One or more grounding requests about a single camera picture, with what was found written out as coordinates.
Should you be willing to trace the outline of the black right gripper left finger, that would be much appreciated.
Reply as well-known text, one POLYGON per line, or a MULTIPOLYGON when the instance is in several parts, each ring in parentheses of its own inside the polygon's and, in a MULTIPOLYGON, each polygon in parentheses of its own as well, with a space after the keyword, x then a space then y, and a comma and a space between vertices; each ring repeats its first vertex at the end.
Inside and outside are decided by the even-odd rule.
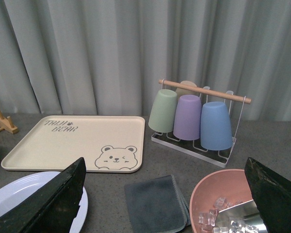
POLYGON ((0 216, 0 233, 68 233, 80 208, 85 176, 81 157, 0 216))

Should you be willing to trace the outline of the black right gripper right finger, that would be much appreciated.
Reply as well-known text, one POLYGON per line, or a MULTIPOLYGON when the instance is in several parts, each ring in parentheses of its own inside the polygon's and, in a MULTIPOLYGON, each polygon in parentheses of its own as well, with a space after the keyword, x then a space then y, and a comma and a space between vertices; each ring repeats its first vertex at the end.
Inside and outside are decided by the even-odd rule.
POLYGON ((267 231, 291 233, 291 181, 251 157, 244 172, 267 231))

